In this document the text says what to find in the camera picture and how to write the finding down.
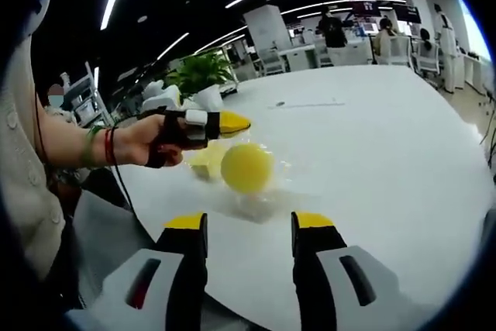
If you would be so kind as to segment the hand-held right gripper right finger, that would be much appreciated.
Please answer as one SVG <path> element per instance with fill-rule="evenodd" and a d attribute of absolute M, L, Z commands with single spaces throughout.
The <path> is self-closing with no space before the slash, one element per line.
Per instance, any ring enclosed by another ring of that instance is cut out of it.
<path fill-rule="evenodd" d="M 303 330 L 417 330 L 431 308 L 413 302 L 398 276 L 334 223 L 313 212 L 291 214 L 293 282 Z"/>

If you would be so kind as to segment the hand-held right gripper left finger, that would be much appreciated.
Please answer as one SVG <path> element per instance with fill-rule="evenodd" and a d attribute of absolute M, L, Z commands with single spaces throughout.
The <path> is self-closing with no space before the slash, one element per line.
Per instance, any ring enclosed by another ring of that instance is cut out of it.
<path fill-rule="evenodd" d="M 199 330 L 208 280 L 208 216 L 164 224 L 153 249 L 141 249 L 103 281 L 86 309 L 65 313 L 72 330 Z"/>

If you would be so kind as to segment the person's left hand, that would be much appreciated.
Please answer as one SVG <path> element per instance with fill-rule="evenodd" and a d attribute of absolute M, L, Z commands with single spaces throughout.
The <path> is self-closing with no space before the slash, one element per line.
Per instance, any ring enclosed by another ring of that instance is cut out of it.
<path fill-rule="evenodd" d="M 165 129 L 166 116 L 151 115 L 113 132 L 112 150 L 114 163 L 118 165 L 145 166 L 150 155 L 150 145 Z"/>

